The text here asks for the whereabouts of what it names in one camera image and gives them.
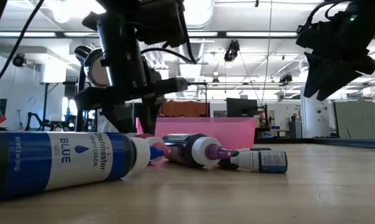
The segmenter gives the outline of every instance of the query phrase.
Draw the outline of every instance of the pink board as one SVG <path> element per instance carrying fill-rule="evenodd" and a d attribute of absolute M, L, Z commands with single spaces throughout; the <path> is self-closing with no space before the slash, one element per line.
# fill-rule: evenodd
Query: pink board
<path fill-rule="evenodd" d="M 227 149 L 241 149 L 254 144 L 255 127 L 256 118 L 157 118 L 155 136 L 202 133 L 217 138 Z"/>

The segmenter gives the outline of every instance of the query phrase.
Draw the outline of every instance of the wooden table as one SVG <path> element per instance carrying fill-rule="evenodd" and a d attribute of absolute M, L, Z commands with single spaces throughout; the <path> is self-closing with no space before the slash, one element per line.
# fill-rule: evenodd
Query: wooden table
<path fill-rule="evenodd" d="M 375 223 L 375 149 L 284 149 L 286 175 L 169 162 L 124 181 L 0 203 L 0 223 Z"/>

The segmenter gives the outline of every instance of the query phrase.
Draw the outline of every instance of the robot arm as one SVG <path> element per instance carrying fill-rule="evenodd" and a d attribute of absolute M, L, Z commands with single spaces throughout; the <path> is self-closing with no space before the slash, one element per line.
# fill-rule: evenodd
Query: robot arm
<path fill-rule="evenodd" d="M 309 62 L 306 97 L 318 92 L 317 99 L 325 100 L 362 73 L 371 75 L 375 71 L 375 60 L 366 49 L 375 37 L 375 0 L 350 0 L 346 11 L 326 16 L 328 22 L 312 24 L 313 15 L 321 7 L 341 2 L 348 1 L 321 3 L 298 28 L 297 45 L 313 50 L 305 52 Z"/>
<path fill-rule="evenodd" d="M 188 83 L 184 78 L 161 80 L 160 74 L 149 68 L 137 41 L 166 42 L 171 47 L 186 43 L 182 1 L 98 2 L 107 12 L 91 13 L 83 25 L 98 32 L 102 48 L 81 46 L 75 52 L 81 66 L 91 68 L 87 75 L 94 86 L 76 94 L 76 106 L 78 110 L 101 108 L 119 132 L 130 133 L 134 131 L 134 113 L 125 102 L 141 98 L 143 104 L 137 114 L 143 130 L 153 134 L 164 95 L 184 91 Z"/>

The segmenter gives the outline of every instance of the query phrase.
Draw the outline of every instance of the computer monitor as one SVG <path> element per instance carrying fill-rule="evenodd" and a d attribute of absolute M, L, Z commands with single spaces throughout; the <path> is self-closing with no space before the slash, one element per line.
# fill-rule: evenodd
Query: computer monitor
<path fill-rule="evenodd" d="M 227 98 L 227 117 L 229 118 L 252 118 L 258 115 L 257 101 L 237 98 Z"/>

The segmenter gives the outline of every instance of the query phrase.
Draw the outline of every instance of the bottle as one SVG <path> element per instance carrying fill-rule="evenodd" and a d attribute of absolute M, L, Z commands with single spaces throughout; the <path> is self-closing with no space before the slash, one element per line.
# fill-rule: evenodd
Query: bottle
<path fill-rule="evenodd" d="M 268 147 L 265 147 L 265 148 L 250 148 L 250 149 L 238 149 L 238 152 L 241 153 L 241 152 L 251 152 L 251 151 L 271 151 L 272 149 L 271 148 L 268 148 Z M 238 169 L 238 165 L 236 164 L 232 164 L 230 162 L 230 158 L 227 158 L 227 159 L 222 159 L 218 162 L 218 165 L 221 166 L 222 168 L 224 169 L 228 169 L 228 170 L 236 170 Z"/>
<path fill-rule="evenodd" d="M 164 158 L 164 155 L 170 153 L 169 147 L 164 143 L 164 140 L 158 137 L 154 137 L 151 134 L 137 134 L 137 133 L 127 133 L 126 136 L 134 138 L 143 138 L 147 141 L 150 147 L 150 162 L 158 162 Z"/>
<path fill-rule="evenodd" d="M 238 151 L 223 149 L 217 139 L 204 134 L 168 134 L 162 139 L 170 148 L 170 154 L 165 157 L 189 167 L 214 166 L 220 159 L 238 154 Z"/>
<path fill-rule="evenodd" d="M 118 180 L 143 170 L 150 147 L 119 133 L 0 132 L 0 200 Z"/>
<path fill-rule="evenodd" d="M 287 153 L 284 151 L 250 151 L 240 152 L 230 158 L 232 164 L 254 172 L 284 174 L 288 169 Z"/>

